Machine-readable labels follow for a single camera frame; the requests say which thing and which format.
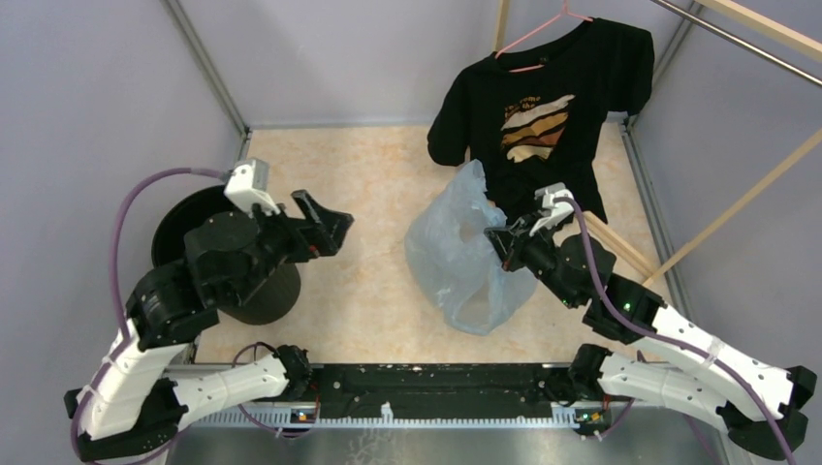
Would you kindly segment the blue plastic trash bag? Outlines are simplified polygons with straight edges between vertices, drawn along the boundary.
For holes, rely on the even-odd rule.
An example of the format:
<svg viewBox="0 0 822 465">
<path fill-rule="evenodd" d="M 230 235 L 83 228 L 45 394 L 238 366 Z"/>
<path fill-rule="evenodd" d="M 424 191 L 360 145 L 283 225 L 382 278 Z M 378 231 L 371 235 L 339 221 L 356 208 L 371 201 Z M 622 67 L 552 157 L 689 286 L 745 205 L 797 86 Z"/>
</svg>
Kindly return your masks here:
<svg viewBox="0 0 822 465">
<path fill-rule="evenodd" d="M 535 293 L 531 273 L 505 271 L 485 237 L 485 229 L 506 222 L 505 213 L 487 199 L 482 164 L 471 161 L 409 226 L 404 237 L 409 270 L 449 326 L 488 335 Z"/>
</svg>

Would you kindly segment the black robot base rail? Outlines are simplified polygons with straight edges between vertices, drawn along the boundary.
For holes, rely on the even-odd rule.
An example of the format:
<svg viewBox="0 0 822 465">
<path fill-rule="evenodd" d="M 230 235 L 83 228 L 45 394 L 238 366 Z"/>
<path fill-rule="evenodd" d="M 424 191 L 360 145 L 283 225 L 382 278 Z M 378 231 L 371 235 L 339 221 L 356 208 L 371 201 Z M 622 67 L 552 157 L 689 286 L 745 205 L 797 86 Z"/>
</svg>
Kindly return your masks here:
<svg viewBox="0 0 822 465">
<path fill-rule="evenodd" d="M 508 420 L 548 419 L 562 407 L 601 409 L 608 400 L 577 389 L 565 364 L 326 363 L 313 366 L 300 396 L 251 404 L 316 407 L 321 420 Z"/>
</svg>

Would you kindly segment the black trash bin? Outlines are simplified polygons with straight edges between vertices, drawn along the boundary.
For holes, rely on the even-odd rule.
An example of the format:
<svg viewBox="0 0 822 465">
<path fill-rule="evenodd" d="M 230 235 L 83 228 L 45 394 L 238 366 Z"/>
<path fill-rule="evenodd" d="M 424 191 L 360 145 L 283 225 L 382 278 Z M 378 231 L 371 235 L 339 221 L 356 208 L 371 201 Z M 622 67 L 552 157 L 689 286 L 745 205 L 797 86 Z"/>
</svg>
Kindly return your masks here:
<svg viewBox="0 0 822 465">
<path fill-rule="evenodd" d="M 155 267 L 183 257 L 183 237 L 210 217 L 233 212 L 236 207 L 223 195 L 220 185 L 207 187 L 178 202 L 160 221 L 152 239 L 151 262 Z M 298 267 L 285 263 L 278 267 L 244 305 L 225 313 L 252 326 L 271 324 L 285 317 L 297 303 L 301 291 Z"/>
</svg>

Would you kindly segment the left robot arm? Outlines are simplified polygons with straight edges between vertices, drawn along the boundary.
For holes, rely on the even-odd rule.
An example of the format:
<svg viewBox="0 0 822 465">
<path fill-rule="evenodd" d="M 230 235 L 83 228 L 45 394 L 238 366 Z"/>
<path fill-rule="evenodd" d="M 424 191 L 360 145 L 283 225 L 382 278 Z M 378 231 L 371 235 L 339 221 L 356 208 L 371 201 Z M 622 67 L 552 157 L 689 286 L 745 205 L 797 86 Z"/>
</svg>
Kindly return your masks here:
<svg viewBox="0 0 822 465">
<path fill-rule="evenodd" d="M 173 380 L 170 362 L 221 313 L 252 325 L 277 319 L 255 302 L 277 270 L 336 255 L 354 217 L 327 209 L 308 192 L 292 195 L 300 209 L 250 212 L 210 208 L 191 218 L 181 255 L 148 271 L 124 308 L 125 327 L 85 387 L 64 401 L 80 461 L 132 457 L 138 463 L 191 423 L 260 398 L 307 395 L 312 369 L 305 350 L 273 348 L 261 360 L 194 380 Z"/>
</svg>

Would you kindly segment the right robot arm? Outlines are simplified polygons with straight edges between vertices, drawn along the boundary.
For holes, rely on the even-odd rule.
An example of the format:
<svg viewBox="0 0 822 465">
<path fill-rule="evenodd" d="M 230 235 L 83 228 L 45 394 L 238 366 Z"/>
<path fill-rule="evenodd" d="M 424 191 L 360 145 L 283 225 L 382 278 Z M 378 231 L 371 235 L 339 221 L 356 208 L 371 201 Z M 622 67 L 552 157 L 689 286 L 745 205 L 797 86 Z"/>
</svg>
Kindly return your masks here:
<svg viewBox="0 0 822 465">
<path fill-rule="evenodd" d="M 583 344 L 568 369 L 582 399 L 630 397 L 696 418 L 743 450 L 795 463 L 806 437 L 802 408 L 817 377 L 803 366 L 779 368 L 748 356 L 687 320 L 663 297 L 614 272 L 617 257 L 587 232 L 557 244 L 529 225 L 487 228 L 506 271 L 529 271 L 566 307 L 586 308 L 596 334 L 663 365 L 644 364 Z"/>
</svg>

